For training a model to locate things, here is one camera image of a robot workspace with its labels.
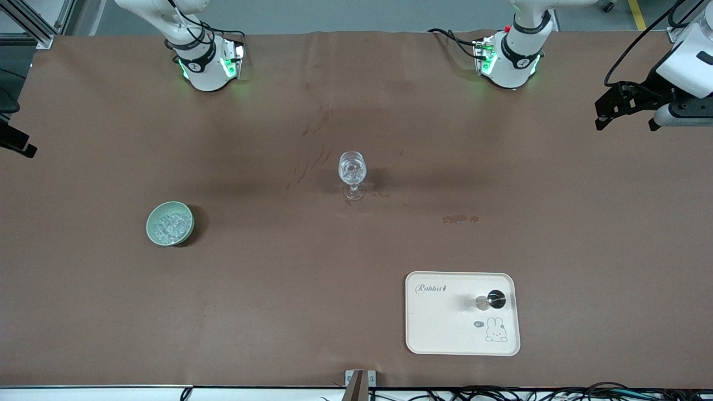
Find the clear ice cubes pile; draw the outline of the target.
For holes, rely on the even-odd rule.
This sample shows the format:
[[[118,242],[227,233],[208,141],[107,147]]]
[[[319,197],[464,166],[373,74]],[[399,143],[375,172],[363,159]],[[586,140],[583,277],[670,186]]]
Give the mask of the clear ice cubes pile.
[[[176,244],[188,234],[193,218],[188,213],[163,215],[153,223],[151,236],[158,244]]]

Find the steel double jigger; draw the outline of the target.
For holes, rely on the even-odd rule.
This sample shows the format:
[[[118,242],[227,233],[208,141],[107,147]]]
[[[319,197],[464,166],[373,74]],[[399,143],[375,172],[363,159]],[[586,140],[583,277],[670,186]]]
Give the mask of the steel double jigger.
[[[489,309],[501,309],[507,303],[506,295],[501,290],[491,290],[487,295],[476,297],[476,308],[481,311]]]

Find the clear stemmed wine glass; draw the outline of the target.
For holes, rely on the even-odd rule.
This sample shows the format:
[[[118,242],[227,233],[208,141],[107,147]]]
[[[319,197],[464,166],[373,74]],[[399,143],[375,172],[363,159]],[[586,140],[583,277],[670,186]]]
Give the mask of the clear stemmed wine glass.
[[[344,183],[344,195],[350,201],[357,201],[364,196],[364,181],[367,177],[367,165],[358,151],[347,151],[339,159],[338,173]]]

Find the pale green ceramic bowl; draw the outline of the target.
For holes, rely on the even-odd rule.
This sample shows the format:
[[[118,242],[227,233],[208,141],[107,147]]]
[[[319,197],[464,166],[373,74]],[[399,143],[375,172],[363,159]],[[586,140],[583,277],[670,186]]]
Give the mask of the pale green ceramic bowl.
[[[194,217],[184,203],[169,201],[156,206],[146,221],[146,234],[158,246],[170,247],[184,243],[193,233]]]

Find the cream rabbit print tray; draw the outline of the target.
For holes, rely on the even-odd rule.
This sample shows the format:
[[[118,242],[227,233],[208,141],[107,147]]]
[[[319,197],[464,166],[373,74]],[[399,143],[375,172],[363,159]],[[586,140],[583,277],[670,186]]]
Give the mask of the cream rabbit print tray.
[[[414,271],[405,285],[405,336],[415,354],[512,357],[520,350],[512,277],[504,272]],[[506,305],[476,308],[476,297],[501,290]]]

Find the brown paper table cover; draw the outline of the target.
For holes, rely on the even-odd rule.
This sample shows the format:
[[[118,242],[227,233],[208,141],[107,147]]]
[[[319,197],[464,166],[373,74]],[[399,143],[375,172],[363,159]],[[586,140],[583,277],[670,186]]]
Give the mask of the brown paper table cover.
[[[157,36],[56,39],[0,150],[0,384],[713,388],[713,129],[595,129],[633,38],[553,34],[509,91],[433,34],[252,36],[214,93]],[[414,271],[512,277],[517,355],[411,352]]]

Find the aluminium profile frame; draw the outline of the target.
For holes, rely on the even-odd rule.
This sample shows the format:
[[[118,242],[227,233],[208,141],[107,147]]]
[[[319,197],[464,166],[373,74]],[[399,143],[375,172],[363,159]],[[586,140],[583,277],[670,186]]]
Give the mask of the aluminium profile frame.
[[[51,48],[64,34],[78,0],[0,0],[0,44]]]

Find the grey metal bracket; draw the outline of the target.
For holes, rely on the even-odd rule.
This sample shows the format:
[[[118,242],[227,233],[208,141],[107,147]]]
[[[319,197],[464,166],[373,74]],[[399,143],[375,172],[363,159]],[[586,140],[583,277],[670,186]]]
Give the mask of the grey metal bracket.
[[[377,386],[376,370],[347,370],[341,401],[370,401],[370,390]]]

